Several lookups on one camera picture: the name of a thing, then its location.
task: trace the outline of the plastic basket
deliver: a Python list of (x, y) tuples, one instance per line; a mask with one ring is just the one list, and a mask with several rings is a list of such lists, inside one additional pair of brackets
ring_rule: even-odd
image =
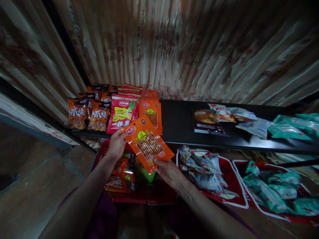
[[(255, 201), (255, 199), (253, 198), (252, 194), (248, 190), (242, 177), (240, 176), (238, 168), (237, 168), (238, 166), (243, 167), (244, 165), (247, 165), (247, 164), (248, 164), (248, 161), (245, 161), (245, 160), (233, 160), (233, 165), (234, 165), (234, 168), (236, 170), (236, 174), (238, 175), (238, 178), (240, 178), (242, 185), (244, 186), (249, 206), (256, 208), (259, 212), (261, 212), (267, 216), (275, 217), (275, 218), (286, 220), (289, 222), (299, 222), (299, 223), (304, 223), (304, 224), (312, 224), (315, 226), (319, 225), (319, 215), (318, 216), (301, 216), (301, 215), (293, 215), (293, 214), (289, 214), (289, 213), (275, 214), (274, 212), (270, 211), (268, 208), (261, 206), (261, 205), (258, 205), (257, 202)], [(283, 168), (283, 167), (280, 167), (277, 165), (266, 164), (266, 163), (255, 163), (255, 164), (257, 165), (257, 167), (261, 171), (274, 170), (274, 171), (288, 172), (288, 170), (286, 168)], [(299, 191), (302, 194), (309, 195), (309, 196), (312, 195), (303, 184), (300, 184), (300, 185), (301, 185), (301, 187), (300, 187)]]
[[(105, 139), (100, 150), (95, 155), (92, 170), (96, 167), (100, 157), (104, 156), (109, 148), (110, 139)], [(126, 144), (124, 153), (134, 153), (131, 147)], [(113, 202), (119, 203), (140, 203), (140, 204), (173, 204), (176, 202), (176, 191), (165, 183), (161, 178), (153, 184), (145, 185), (145, 188), (131, 193), (118, 193), (107, 191)]]

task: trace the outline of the yellow label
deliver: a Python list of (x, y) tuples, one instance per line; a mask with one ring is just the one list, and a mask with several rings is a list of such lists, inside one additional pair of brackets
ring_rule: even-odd
[(137, 134), (137, 137), (139, 138), (139, 140), (144, 140), (146, 138), (146, 133), (144, 131), (140, 131)]

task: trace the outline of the floor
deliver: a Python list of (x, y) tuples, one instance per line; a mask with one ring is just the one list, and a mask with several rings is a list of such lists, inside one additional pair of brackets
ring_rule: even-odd
[[(14, 178), (0, 193), (1, 238), (37, 238), (65, 195), (89, 175), (95, 155), (78, 146), (62, 156), (55, 147), (3, 124), (0, 133), (0, 175)], [(118, 238), (169, 238), (158, 214), (162, 207), (117, 208)], [(252, 208), (232, 209), (262, 238), (318, 238), (313, 226), (267, 217)]]

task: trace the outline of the shelf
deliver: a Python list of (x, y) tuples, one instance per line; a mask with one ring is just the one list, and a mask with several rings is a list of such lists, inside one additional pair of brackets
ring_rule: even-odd
[[(260, 139), (235, 126), (237, 123), (221, 122), (221, 127), (230, 137), (194, 133), (192, 109), (208, 109), (207, 102), (160, 100), (162, 108), (163, 140), (166, 143), (197, 145), (202, 147), (219, 147), (255, 151), (270, 151), (291, 154), (319, 155), (319, 140), (305, 141), (295, 139), (273, 139), (268, 133), (268, 140)], [(241, 107), (259, 118), (272, 121), (282, 113), (283, 107), (225, 104), (227, 107)], [(102, 132), (72, 132), (76, 136), (110, 138)]]

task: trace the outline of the spicy strip snack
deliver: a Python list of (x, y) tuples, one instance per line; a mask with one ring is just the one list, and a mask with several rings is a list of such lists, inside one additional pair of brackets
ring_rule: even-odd
[(121, 131), (128, 132), (125, 139), (140, 159), (148, 174), (151, 174), (157, 168), (157, 165), (154, 164), (154, 158), (169, 161), (174, 157), (174, 153), (165, 144), (150, 120), (145, 116), (139, 117), (127, 127), (121, 129)]
[(141, 102), (139, 108), (139, 116), (146, 116), (153, 126), (157, 129), (160, 135), (162, 135), (162, 115), (161, 105), (157, 102)]
[(85, 129), (85, 118), (87, 113), (88, 99), (68, 98), (69, 116), (68, 128)]
[(113, 134), (118, 129), (128, 126), (138, 117), (139, 98), (129, 95), (113, 95), (111, 117), (107, 126), (107, 133)]
[(88, 130), (106, 131), (106, 122), (109, 116), (110, 104), (102, 101), (94, 101), (92, 106), (92, 116), (87, 126)]

